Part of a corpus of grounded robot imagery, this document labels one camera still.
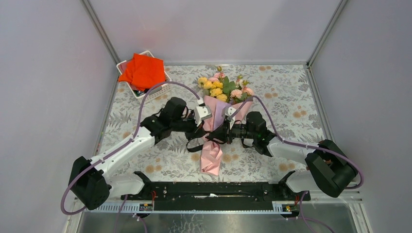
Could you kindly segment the pink white rose stems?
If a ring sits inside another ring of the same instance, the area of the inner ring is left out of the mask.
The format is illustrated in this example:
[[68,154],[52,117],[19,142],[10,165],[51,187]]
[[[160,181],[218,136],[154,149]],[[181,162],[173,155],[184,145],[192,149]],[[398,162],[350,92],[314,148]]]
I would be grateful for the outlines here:
[[241,75],[237,77],[235,81],[230,81],[227,76],[222,79],[223,95],[226,96],[225,102],[230,104],[237,104],[246,101],[250,96],[255,93],[252,88],[248,87],[250,82],[244,80]]

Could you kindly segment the yellow flower stem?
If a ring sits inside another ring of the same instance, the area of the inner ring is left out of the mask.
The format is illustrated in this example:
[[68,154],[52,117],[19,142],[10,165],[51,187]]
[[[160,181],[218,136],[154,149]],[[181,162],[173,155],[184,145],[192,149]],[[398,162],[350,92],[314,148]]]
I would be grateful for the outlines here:
[[216,98],[223,102],[229,102],[227,94],[223,93],[223,82],[218,78],[200,77],[197,80],[198,87],[203,90],[205,95]]

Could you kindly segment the pink flower stem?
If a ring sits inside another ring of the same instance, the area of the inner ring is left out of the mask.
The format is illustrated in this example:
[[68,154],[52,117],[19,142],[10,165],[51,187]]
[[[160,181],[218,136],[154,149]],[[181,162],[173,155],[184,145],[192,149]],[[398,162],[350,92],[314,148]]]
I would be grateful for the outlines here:
[[225,76],[226,75],[223,72],[223,68],[221,66],[218,66],[217,72],[212,77],[210,77],[208,80],[211,82],[221,82]]

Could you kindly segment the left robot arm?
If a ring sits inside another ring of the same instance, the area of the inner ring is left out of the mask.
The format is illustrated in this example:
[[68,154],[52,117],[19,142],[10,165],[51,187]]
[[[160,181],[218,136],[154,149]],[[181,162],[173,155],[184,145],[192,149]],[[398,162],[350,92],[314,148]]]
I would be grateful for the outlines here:
[[200,132],[211,110],[203,100],[185,115],[186,102],[172,97],[157,113],[139,123],[137,131],[106,152],[86,159],[81,156],[72,166],[69,189],[88,210],[94,210],[108,199],[135,195],[143,200],[149,197],[151,187],[141,175],[115,175],[132,156],[154,147],[172,132],[193,134]]

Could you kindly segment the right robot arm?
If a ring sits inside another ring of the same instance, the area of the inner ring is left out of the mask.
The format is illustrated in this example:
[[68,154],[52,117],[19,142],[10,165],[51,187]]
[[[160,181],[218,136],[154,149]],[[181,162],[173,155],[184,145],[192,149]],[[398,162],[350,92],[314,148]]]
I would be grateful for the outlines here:
[[233,114],[236,109],[228,107],[223,112],[222,124],[213,130],[207,139],[219,143],[231,143],[234,138],[251,139],[251,147],[259,154],[278,156],[305,164],[306,171],[294,171],[285,176],[279,186],[279,195],[291,200],[297,193],[320,190],[337,198],[358,175],[354,165],[346,160],[340,148],[331,140],[302,144],[280,139],[267,128],[259,112],[249,112],[246,123],[238,123]]

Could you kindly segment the white plastic basket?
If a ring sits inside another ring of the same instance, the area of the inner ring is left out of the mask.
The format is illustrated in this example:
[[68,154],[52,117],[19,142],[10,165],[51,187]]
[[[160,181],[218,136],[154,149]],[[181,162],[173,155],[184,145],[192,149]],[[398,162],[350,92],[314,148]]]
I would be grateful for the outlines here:
[[[155,58],[155,57],[153,56],[153,54],[152,54],[150,51],[148,51],[148,50],[147,50],[147,51],[144,51],[144,52],[141,52],[141,53],[139,53],[139,54],[141,54],[141,55],[147,55],[147,56],[150,56],[150,57]],[[116,65],[116,68],[117,68],[117,70],[118,70],[118,72],[119,72],[120,75],[125,71],[126,65],[127,65],[130,61],[131,61],[131,59],[130,59],[130,60],[124,60],[124,61],[122,61],[122,62],[120,62],[120,63],[118,63],[118,64]],[[164,69],[164,72],[165,72],[165,78],[166,78],[165,81],[170,81],[171,78],[170,78],[169,75],[166,73],[165,69]],[[152,99],[157,98],[157,96],[162,95],[163,93],[165,93],[165,92],[168,91],[168,89],[169,89],[170,87],[165,83],[165,81],[164,81],[164,82],[161,82],[161,83],[158,83],[158,84],[154,85],[152,88],[146,89],[145,91],[138,91],[134,86],[130,85],[130,84],[127,83],[127,82],[120,82],[120,83],[125,84],[125,85],[130,89],[130,91],[131,91],[131,93],[132,93],[132,96],[133,96],[135,99],[137,99],[137,100],[142,100],[144,97],[147,97],[146,100],[152,100]]]

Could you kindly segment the orange cloth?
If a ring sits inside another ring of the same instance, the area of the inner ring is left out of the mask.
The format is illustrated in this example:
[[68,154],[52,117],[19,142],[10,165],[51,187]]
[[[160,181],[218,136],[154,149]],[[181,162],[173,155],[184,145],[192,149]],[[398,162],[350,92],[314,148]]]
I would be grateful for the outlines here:
[[127,82],[138,91],[145,91],[165,80],[163,60],[134,53],[118,82]]

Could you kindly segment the floral table cloth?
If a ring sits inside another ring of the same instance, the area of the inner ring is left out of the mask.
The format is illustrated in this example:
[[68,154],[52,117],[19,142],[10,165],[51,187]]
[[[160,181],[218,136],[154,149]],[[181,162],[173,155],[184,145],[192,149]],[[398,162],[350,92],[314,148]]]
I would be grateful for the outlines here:
[[[170,92],[144,105],[143,117],[156,113],[171,97],[180,97],[189,107],[196,104],[194,95],[180,86],[198,90],[200,77],[213,76],[215,66],[165,66],[175,81]],[[319,142],[324,138],[309,81],[303,65],[231,65],[223,66],[225,75],[234,80],[242,75],[260,101],[254,101],[252,111],[259,111],[268,128],[276,127],[286,139]],[[125,84],[118,84],[108,115],[107,126],[99,144],[104,152],[133,133],[137,126],[139,102]],[[254,149],[245,149],[239,140],[222,147],[219,175],[200,171],[199,152],[190,153],[196,141],[188,142],[183,133],[173,133],[155,147],[132,156],[116,175],[142,171],[152,181],[172,182],[276,182],[292,170],[304,170],[305,165],[277,156],[267,157]]]

